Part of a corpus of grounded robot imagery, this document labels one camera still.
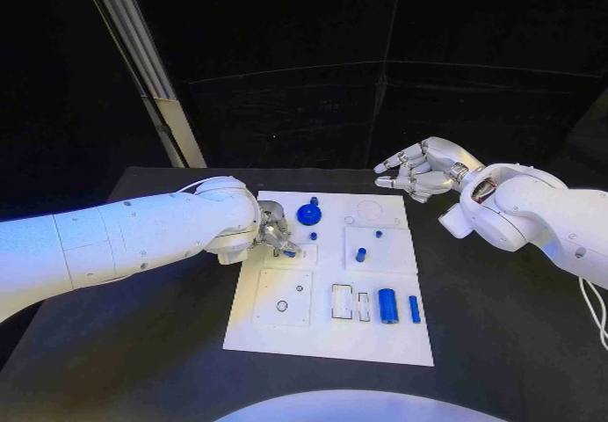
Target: circular hole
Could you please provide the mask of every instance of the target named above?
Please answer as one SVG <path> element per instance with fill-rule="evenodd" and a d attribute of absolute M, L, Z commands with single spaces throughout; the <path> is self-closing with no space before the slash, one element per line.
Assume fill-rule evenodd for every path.
<path fill-rule="evenodd" d="M 288 303 L 285 301 L 278 301 L 277 303 L 277 311 L 285 312 L 288 310 Z"/>
<path fill-rule="evenodd" d="M 575 257 L 576 259 L 581 259 L 581 258 L 585 256 L 585 254 L 586 254 L 586 249 L 581 247 L 581 248 L 576 250 L 576 252 L 574 252 L 574 257 Z"/>

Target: small hole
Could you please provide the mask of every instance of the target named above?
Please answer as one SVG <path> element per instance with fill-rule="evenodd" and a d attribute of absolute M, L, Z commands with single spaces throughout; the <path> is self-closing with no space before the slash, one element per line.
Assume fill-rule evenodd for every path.
<path fill-rule="evenodd" d="M 581 258 L 585 256 L 585 254 L 586 254 L 586 249 L 581 247 L 581 248 L 576 250 L 576 252 L 574 252 L 574 257 L 575 257 L 576 259 L 581 259 Z"/>

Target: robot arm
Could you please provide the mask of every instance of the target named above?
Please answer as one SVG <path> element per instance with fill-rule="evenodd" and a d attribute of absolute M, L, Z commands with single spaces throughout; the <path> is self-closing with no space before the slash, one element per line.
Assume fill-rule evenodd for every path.
<path fill-rule="evenodd" d="M 376 185 L 402 188 L 415 200 L 460 191 L 460 201 L 440 217 L 452 235 L 474 230 L 500 249 L 526 243 L 543 250 L 553 264 L 608 288 L 608 197 L 595 190 L 569 189 L 545 171 L 517 164 L 489 167 L 451 141 L 428 138 L 375 168 L 401 166 L 396 179 Z"/>
<path fill-rule="evenodd" d="M 235 178 L 205 180 L 195 194 L 2 222 L 0 322 L 51 296 L 121 280 L 202 250 L 218 254 L 221 264 L 241 262 L 257 244 L 298 250 L 282 207 L 271 201 L 258 205 Z"/>

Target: black tabletop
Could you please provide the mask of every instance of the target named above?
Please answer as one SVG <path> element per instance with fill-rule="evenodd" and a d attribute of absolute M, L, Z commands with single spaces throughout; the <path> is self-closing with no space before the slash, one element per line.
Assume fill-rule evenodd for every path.
<path fill-rule="evenodd" d="M 372 171 L 131 168 L 110 201 L 219 175 L 254 193 L 401 192 Z M 607 420 L 608 353 L 578 280 L 530 245 L 452 238 L 437 218 L 455 201 L 405 200 L 435 367 L 222 350 L 241 265 L 203 252 L 46 300 L 0 374 L 7 420 L 213 420 L 319 389 L 404 392 L 507 420 Z"/>

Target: white board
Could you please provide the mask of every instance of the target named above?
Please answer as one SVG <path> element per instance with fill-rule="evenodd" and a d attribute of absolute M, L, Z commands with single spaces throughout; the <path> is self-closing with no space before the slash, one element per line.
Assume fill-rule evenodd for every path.
<path fill-rule="evenodd" d="M 304 226 L 295 215 L 313 196 L 320 200 L 323 217 L 314 226 Z M 249 252 L 238 279 L 225 349 L 432 366 L 404 197 L 259 192 L 258 198 L 282 205 L 291 240 L 303 252 L 295 258 L 272 257 L 272 249 L 265 246 Z M 375 237 L 378 229 L 383 232 L 380 238 Z M 313 231 L 316 241 L 310 239 Z M 363 263 L 355 260 L 359 247 L 367 250 Z M 352 319 L 331 317 L 334 284 L 352 286 Z M 395 290 L 398 324 L 380 321 L 382 288 Z M 363 310 L 360 294 L 367 294 L 369 299 Z M 411 295 L 418 298 L 419 324 L 412 322 Z M 362 311 L 370 321 L 362 318 Z"/>

